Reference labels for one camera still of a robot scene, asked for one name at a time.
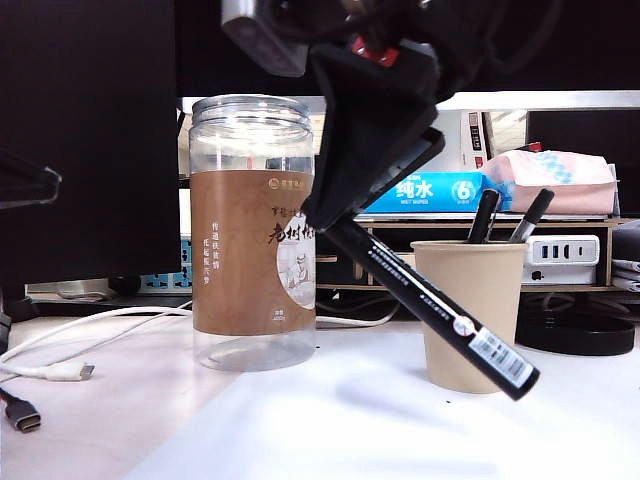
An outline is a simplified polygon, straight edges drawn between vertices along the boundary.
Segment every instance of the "blue tissue pack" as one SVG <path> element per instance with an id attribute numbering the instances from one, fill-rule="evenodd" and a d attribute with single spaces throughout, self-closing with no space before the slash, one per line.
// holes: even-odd
<path id="1" fill-rule="evenodd" d="M 419 172 L 399 181 L 365 213 L 475 212 L 482 190 L 494 188 L 483 173 Z"/>

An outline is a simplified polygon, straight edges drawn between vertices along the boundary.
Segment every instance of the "white power strip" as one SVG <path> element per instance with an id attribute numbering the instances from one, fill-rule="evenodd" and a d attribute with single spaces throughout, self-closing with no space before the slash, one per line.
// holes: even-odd
<path id="1" fill-rule="evenodd" d="M 525 285 L 593 285 L 600 260 L 595 235 L 531 235 L 524 259 Z"/>

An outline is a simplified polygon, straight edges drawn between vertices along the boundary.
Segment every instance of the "brown jar label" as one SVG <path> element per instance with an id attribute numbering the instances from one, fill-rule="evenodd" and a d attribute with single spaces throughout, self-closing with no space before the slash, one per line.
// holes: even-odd
<path id="1" fill-rule="evenodd" d="M 315 321 L 315 232 L 300 206 L 313 177 L 218 170 L 191 176 L 194 328 L 266 335 Z"/>

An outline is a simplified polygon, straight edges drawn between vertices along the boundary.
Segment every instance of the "power strip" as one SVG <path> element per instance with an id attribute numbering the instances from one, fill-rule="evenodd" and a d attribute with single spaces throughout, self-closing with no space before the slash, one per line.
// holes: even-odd
<path id="1" fill-rule="evenodd" d="M 180 271 L 143 275 L 138 291 L 143 295 L 191 295 L 191 236 L 180 236 Z"/>
<path id="2" fill-rule="evenodd" d="M 593 285 L 600 260 L 595 235 L 531 235 L 524 259 L 524 285 Z"/>

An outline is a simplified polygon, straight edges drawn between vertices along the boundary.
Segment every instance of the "black round tray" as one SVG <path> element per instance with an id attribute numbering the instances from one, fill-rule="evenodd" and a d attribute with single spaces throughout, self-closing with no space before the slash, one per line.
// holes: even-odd
<path id="1" fill-rule="evenodd" d="M 571 355 L 620 355 L 633 349 L 633 323 L 602 313 L 524 311 L 516 343 Z"/>

